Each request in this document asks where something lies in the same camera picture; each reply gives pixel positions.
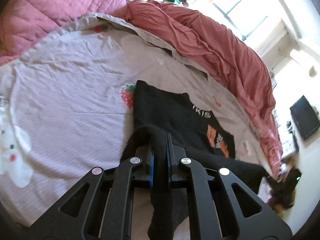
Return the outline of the person's right hand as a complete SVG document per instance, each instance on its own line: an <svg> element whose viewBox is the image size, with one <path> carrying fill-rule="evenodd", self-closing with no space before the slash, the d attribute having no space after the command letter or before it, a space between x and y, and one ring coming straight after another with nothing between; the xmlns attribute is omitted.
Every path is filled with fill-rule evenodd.
<svg viewBox="0 0 320 240"><path fill-rule="evenodd" d="M277 215L282 215L284 211L294 206L295 190L290 193L276 193L274 190L271 190L270 194L271 198L267 201L267 204Z"/></svg>

